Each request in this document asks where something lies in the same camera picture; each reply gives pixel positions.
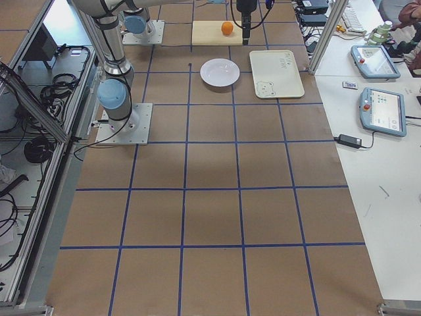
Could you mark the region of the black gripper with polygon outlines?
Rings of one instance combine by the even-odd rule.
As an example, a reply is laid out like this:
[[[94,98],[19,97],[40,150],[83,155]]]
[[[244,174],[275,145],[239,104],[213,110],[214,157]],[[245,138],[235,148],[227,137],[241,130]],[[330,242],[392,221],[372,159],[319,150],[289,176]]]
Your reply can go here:
[[[251,14],[257,9],[257,0],[237,0],[236,9],[241,14],[242,44],[249,44]]]

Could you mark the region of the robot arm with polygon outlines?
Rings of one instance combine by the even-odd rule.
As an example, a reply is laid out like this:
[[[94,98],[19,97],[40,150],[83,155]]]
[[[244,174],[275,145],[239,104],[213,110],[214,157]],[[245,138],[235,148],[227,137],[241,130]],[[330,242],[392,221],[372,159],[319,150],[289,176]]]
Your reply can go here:
[[[236,9],[241,14],[241,22],[194,21],[191,31],[191,44],[200,46],[247,45],[251,30],[251,14],[257,9],[257,1],[237,1],[230,3],[230,12]],[[123,44],[160,45],[163,41],[165,22],[153,20],[147,9],[124,11],[122,25]]]
[[[75,1],[75,7],[93,20],[93,29],[105,62],[105,79],[99,84],[97,97],[109,118],[112,132],[128,132],[139,119],[133,113],[131,84],[134,70],[126,58],[119,26],[122,11],[145,10],[150,1]]]

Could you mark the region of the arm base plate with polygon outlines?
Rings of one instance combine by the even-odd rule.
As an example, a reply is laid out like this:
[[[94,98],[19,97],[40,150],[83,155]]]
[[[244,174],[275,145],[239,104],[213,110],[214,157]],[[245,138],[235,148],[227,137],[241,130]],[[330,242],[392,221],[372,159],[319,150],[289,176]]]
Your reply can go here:
[[[95,141],[99,145],[147,145],[152,112],[152,103],[134,103],[128,122],[116,122],[103,110],[101,119],[106,122],[99,123]]]
[[[124,45],[160,45],[164,33],[163,20],[145,21],[136,16],[124,19],[125,31],[122,39]]]

